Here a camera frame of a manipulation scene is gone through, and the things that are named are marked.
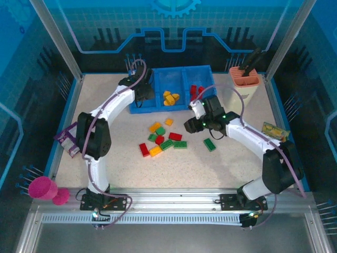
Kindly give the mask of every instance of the blue tray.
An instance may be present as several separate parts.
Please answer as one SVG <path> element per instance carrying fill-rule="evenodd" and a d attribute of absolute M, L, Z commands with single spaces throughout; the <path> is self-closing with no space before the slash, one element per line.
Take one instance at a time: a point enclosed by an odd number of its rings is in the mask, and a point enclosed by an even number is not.
<path fill-rule="evenodd" d="M 190 104 L 191 85 L 194 84 L 199 88 L 204 88 L 214 84 L 212 70 L 209 65 L 205 66 L 189 66 L 189 67 L 165 67 L 161 69 L 153 69 L 150 82 L 155 92 L 155 98 L 144 101 L 141 108 L 137 108 L 135 103 L 130 105 L 130 112 L 134 113 L 150 113 L 150 112 L 171 112 L 188 110 Z M 164 105 L 164 92 L 178 93 L 180 99 L 175 105 Z M 216 95 L 216 88 L 209 89 L 203 94 L 203 98 Z"/>

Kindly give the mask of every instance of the enclosure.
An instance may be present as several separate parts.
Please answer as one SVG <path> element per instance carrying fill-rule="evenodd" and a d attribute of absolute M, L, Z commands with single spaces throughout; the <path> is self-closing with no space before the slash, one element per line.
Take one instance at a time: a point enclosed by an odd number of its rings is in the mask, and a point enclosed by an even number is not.
<path fill-rule="evenodd" d="M 114 237 L 113 252 L 157 252 L 156 242 L 165 252 L 215 252 L 224 242 L 232 242 L 232 252 L 278 252 L 286 244 L 290 252 L 334 252 L 336 11 L 333 0 L 0 0 L 0 251 L 107 252 Z M 250 100 L 243 117 L 259 131 L 267 122 L 290 132 L 307 199 L 280 194 L 265 228 L 249 233 L 215 225 L 242 212 L 221 212 L 214 200 L 260 177 L 261 161 L 230 138 L 214 140 L 209 152 L 203 144 L 209 132 L 189 134 L 184 122 L 192 117 L 192 86 L 235 87 L 230 69 L 257 48 L 263 52 L 254 66 L 259 85 L 241 94 Z M 121 224 L 96 231 L 92 212 L 80 211 L 75 199 L 88 186 L 85 162 L 54 137 L 100 106 L 137 59 L 154 70 L 154 96 L 118 115 L 106 155 L 111 192 L 129 194 L 134 203 Z M 173 106 L 164 104 L 166 91 L 180 95 Z M 228 89 L 217 86 L 204 96 L 212 94 L 227 112 Z M 155 122 L 166 135 L 182 134 L 187 149 L 144 158 L 138 145 Z M 68 203 L 28 195 L 41 175 L 70 189 Z M 276 205 L 273 196 L 267 202 L 261 220 Z"/>

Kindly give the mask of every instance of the white table surface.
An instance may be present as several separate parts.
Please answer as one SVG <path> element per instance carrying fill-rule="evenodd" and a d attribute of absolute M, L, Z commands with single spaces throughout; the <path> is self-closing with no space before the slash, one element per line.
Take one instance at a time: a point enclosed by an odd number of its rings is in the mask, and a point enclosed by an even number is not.
<path fill-rule="evenodd" d="M 112 94 L 124 74 L 86 75 L 78 99 L 73 122 L 81 112 L 97 108 Z M 227 74 L 214 74 L 215 83 L 231 83 Z M 225 89 L 217 88 L 221 101 Z M 184 122 L 193 117 L 191 111 L 130 114 L 128 107 L 115 119 L 110 131 L 112 147 L 107 154 L 107 175 L 112 187 L 123 188 L 237 188 L 262 174 L 262 162 L 245 146 L 224 137 L 213 140 L 216 150 L 209 152 L 203 143 L 211 138 L 207 130 L 189 134 Z M 165 119 L 174 120 L 172 126 Z M 257 129 L 263 122 L 275 124 L 264 85 L 260 85 L 244 113 L 244 120 Z M 147 140 L 148 128 L 161 122 L 170 132 L 183 135 L 188 149 L 170 148 L 151 158 L 141 155 L 138 145 L 145 142 L 148 149 L 155 146 Z M 81 155 L 71 158 L 63 152 L 56 176 L 60 187 L 86 187 L 87 169 Z"/>

